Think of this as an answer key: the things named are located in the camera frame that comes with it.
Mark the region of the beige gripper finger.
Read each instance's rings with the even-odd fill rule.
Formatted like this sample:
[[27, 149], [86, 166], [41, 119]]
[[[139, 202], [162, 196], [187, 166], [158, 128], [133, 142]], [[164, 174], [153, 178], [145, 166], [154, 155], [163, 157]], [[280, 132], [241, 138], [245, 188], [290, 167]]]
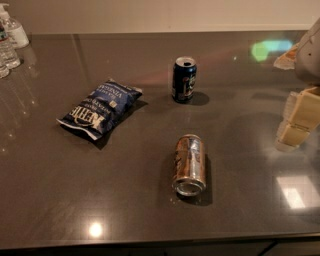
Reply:
[[288, 51], [275, 60], [273, 66], [282, 70], [294, 69], [298, 46], [298, 43], [294, 44]]
[[320, 88], [291, 91], [284, 107], [283, 120], [276, 133], [276, 149], [282, 152], [297, 149], [319, 124]]

